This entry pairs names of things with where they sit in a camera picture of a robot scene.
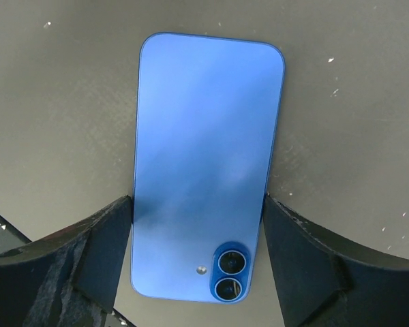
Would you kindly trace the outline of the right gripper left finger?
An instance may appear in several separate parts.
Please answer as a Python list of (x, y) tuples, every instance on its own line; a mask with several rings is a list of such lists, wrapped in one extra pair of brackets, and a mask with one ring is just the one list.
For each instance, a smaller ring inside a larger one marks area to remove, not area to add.
[(0, 215), (0, 326), (112, 326), (132, 220), (123, 196), (32, 241)]

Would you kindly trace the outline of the blue phone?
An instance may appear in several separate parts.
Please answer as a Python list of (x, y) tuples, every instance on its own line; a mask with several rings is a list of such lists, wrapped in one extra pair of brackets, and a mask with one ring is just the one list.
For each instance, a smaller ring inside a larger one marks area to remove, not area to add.
[(140, 49), (131, 284), (236, 303), (252, 282), (285, 60), (268, 43), (159, 32)]

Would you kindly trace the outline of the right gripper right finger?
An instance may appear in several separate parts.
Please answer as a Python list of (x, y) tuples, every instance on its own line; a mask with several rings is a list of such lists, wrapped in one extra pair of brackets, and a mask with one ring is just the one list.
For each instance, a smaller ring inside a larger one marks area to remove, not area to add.
[(270, 196), (262, 223), (285, 326), (409, 326), (409, 260), (336, 234)]

